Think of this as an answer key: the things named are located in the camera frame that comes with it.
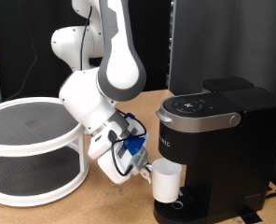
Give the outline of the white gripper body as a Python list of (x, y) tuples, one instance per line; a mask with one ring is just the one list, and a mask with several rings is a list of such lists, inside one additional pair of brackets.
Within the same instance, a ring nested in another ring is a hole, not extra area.
[(148, 140), (149, 133), (139, 120), (126, 119), (125, 124), (108, 122), (91, 138), (89, 156), (97, 160), (114, 183), (122, 184), (131, 175), (139, 175), (148, 161)]

